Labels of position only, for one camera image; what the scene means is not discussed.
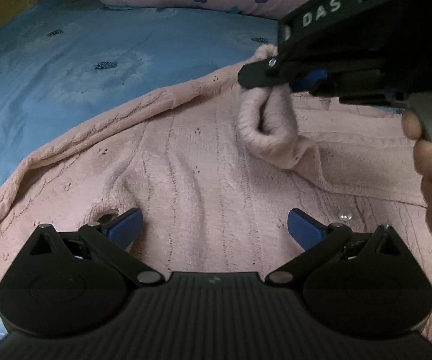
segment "ribbed black plate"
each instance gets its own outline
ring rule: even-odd
[[[344,337],[314,321],[293,291],[266,286],[255,273],[174,273],[162,286],[136,291],[91,333],[58,340],[10,334],[0,344],[3,359],[432,360],[432,345],[418,333]]]

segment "mattress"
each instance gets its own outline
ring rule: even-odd
[[[275,43],[276,22],[200,9],[43,0],[0,30],[0,186],[69,129]]]

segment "circular mount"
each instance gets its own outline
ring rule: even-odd
[[[113,268],[73,256],[29,256],[0,283],[0,315],[9,331],[37,337],[76,335],[121,309],[127,288]]]
[[[393,257],[323,266],[305,282],[305,303],[321,323],[354,337],[390,338],[424,327],[432,311],[432,287],[424,274]]]

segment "pink knit fabric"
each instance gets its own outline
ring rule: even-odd
[[[264,46],[255,59],[274,52]],[[286,229],[297,207],[323,223],[349,209],[355,231],[392,224],[432,283],[400,117],[285,87],[242,91],[240,68],[155,90],[25,158],[0,188],[0,279],[39,223],[74,231],[130,207],[146,223],[131,253],[155,269],[264,276],[301,252]]]

